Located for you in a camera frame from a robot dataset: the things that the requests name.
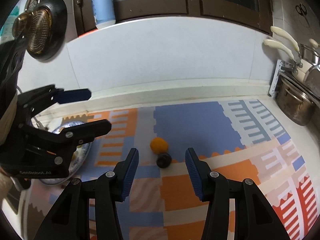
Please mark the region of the blue white patterned plate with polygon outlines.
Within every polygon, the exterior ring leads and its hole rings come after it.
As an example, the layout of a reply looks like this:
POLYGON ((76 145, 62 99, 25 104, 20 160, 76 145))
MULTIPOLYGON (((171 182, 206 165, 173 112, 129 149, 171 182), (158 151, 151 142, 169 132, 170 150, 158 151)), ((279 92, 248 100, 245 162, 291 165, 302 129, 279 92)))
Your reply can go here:
MULTIPOLYGON (((63 125, 60 125, 56 129, 52 131, 52 133, 59 134, 63 129, 77 126, 84 124, 83 121, 70 121, 63 125)), ((84 161, 86 160, 89 151, 91 149, 91 142, 82 144, 82 148, 76 148, 76 151, 73 153, 71 163, 69 166, 69 176, 66 178, 55 178, 55 179, 40 179, 40 182, 42 182, 44 185, 47 186, 55 186, 64 183, 65 181, 69 180, 76 174, 76 172, 79 170, 79 168, 82 166, 84 161)))

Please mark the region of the copper perforated strainer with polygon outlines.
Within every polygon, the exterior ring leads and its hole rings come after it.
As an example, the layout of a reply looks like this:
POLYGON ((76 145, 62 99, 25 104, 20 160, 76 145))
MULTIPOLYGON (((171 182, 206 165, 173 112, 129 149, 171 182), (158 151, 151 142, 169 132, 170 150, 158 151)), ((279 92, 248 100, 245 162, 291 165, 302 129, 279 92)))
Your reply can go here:
POLYGON ((47 49, 52 34, 52 17, 47 9, 32 11, 33 21, 27 34, 27 50, 40 55, 47 49))

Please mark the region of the teal white bag box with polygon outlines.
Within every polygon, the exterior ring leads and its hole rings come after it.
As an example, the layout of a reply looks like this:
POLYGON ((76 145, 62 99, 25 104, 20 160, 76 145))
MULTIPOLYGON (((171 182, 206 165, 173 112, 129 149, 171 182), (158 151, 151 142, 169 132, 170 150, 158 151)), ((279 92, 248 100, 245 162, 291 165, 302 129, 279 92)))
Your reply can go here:
POLYGON ((5 21, 3 27, 1 28, 1 36, 0 36, 1 44, 14 40, 14 37, 12 35, 12 28, 13 28, 14 21, 19 15, 19 12, 20 12, 20 7, 16 5, 14 9, 11 11, 7 20, 5 21))

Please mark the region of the small copper saucepan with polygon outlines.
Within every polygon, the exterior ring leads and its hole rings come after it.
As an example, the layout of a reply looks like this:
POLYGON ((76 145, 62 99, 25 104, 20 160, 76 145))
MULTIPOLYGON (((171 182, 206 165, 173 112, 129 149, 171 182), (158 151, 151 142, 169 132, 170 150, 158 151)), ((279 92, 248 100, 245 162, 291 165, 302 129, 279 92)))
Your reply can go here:
POLYGON ((25 36, 28 34, 33 21, 33 13, 26 11, 21 13, 12 25, 12 36, 18 38, 19 36, 25 36))

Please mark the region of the colourful patterned table mat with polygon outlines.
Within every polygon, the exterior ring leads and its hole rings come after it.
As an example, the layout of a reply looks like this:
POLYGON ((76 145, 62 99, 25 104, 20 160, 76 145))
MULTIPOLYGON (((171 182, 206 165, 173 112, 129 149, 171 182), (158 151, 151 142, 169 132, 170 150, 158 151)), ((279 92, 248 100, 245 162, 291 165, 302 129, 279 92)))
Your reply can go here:
POLYGON ((240 99, 140 107, 67 116, 70 121, 108 119, 112 130, 93 142, 77 176, 98 178, 139 150, 130 195, 117 205, 125 239, 200 239, 208 204, 195 195, 185 165, 192 147, 228 179, 251 178, 268 199, 291 239, 303 239, 319 215, 318 196, 291 122, 270 101, 240 99), (172 162, 156 164, 153 138, 168 144, 172 162))

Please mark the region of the dark plum near oranges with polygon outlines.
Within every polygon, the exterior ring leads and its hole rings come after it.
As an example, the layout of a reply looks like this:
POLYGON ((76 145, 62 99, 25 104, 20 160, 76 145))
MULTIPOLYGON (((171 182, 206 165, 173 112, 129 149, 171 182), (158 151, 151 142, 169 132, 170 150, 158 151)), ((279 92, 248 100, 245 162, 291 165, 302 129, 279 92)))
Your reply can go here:
POLYGON ((161 153, 157 156, 156 164, 159 168, 167 168, 172 162, 172 157, 168 153, 161 153))

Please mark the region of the small orange back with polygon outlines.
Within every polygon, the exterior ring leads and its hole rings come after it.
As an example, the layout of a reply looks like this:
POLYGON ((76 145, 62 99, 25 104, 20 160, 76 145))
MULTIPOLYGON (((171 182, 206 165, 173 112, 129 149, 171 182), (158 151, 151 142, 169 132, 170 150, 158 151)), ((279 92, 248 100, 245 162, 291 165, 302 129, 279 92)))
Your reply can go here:
POLYGON ((155 137, 150 142, 150 148, 154 154, 167 153, 169 144, 160 137, 155 137))

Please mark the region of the black frying pan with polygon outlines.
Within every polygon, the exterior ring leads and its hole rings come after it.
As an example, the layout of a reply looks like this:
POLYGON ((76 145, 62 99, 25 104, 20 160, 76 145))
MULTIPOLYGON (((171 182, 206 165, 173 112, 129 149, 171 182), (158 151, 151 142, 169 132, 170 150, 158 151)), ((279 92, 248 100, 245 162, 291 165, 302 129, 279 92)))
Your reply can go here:
POLYGON ((27 52, 39 61, 47 61, 61 48, 67 28, 64 0, 43 0, 31 11, 27 52))

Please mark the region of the white pump soap bottle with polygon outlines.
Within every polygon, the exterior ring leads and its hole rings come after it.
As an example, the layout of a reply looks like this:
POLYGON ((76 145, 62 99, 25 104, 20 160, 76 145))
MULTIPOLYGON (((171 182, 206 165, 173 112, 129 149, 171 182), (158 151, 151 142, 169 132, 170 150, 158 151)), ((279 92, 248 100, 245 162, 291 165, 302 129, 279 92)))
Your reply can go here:
POLYGON ((91 1, 93 17, 97 29, 103 29, 116 23, 113 0, 91 1))

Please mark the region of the metal dish rack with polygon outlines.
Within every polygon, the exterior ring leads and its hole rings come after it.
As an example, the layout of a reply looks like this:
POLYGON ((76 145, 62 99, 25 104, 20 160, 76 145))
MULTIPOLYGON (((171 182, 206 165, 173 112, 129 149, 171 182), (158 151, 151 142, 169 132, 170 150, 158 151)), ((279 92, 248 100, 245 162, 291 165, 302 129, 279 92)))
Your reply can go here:
POLYGON ((270 85, 270 89, 268 91, 269 96, 274 99, 276 98, 277 92, 279 91, 279 87, 280 87, 280 83, 279 83, 280 78, 284 77, 288 79, 290 82, 292 82, 295 86, 300 88, 304 93, 306 93, 307 95, 313 96, 316 100, 319 101, 319 96, 317 96, 308 87, 306 87, 306 85, 302 84, 292 75, 291 73, 292 69, 293 69, 293 64, 280 59, 277 60, 273 79, 270 85))

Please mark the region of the cream handled pan lower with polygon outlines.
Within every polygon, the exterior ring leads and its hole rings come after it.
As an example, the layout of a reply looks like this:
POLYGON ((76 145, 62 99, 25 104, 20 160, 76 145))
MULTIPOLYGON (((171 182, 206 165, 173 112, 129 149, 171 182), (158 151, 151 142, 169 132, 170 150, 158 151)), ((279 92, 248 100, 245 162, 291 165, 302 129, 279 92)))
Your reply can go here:
POLYGON ((300 67, 300 68, 303 67, 301 60, 296 60, 292 51, 289 48, 287 48, 284 44, 282 44, 281 42, 276 41, 276 40, 272 40, 272 39, 264 39, 263 44, 270 47, 270 48, 279 49, 279 50, 284 51, 288 55, 288 57, 295 62, 295 64, 298 67, 300 67))

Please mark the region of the cream handled pan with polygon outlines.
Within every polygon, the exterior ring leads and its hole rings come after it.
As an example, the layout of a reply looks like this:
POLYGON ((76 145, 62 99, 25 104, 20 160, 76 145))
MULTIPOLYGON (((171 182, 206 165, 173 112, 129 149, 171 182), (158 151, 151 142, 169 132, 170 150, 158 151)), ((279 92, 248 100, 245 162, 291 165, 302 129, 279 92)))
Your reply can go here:
POLYGON ((300 68, 303 67, 301 60, 296 60, 292 51, 289 48, 287 48, 284 44, 282 44, 281 42, 276 41, 276 40, 272 40, 272 39, 264 39, 263 44, 270 47, 270 48, 279 49, 279 50, 284 51, 288 55, 288 57, 295 62, 295 64, 298 67, 300 67, 300 68))
POLYGON ((319 43, 315 41, 314 39, 309 39, 309 45, 305 45, 302 43, 298 43, 287 31, 284 29, 281 29, 279 27, 271 26, 270 27, 272 33, 285 38, 288 40, 295 51, 298 53, 298 56, 307 61, 308 63, 312 65, 319 65, 319 53, 316 51, 316 49, 319 48, 319 43))

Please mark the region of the cream handled pan upper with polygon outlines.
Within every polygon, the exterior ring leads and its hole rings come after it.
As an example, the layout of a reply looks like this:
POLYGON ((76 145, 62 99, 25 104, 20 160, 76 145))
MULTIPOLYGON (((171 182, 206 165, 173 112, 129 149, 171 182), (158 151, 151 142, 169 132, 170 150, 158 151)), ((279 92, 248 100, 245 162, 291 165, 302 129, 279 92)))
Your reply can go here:
POLYGON ((309 39, 309 45, 305 45, 302 43, 298 43, 287 31, 284 29, 281 29, 279 27, 271 26, 270 27, 272 33, 285 38, 288 40, 295 51, 298 53, 298 56, 307 61, 308 63, 312 65, 319 65, 319 53, 316 51, 316 49, 319 48, 319 43, 315 41, 314 39, 309 39))

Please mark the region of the black scissors on wall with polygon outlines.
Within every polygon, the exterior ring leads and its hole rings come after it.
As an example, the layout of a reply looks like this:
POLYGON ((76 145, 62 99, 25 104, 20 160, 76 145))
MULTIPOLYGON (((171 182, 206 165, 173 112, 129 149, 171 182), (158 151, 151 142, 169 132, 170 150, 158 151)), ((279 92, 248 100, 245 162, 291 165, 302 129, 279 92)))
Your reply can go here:
POLYGON ((305 5, 300 3, 299 5, 295 6, 295 9, 296 9, 296 12, 305 19, 307 25, 310 26, 310 23, 309 23, 309 21, 307 19, 308 11, 307 11, 305 5))

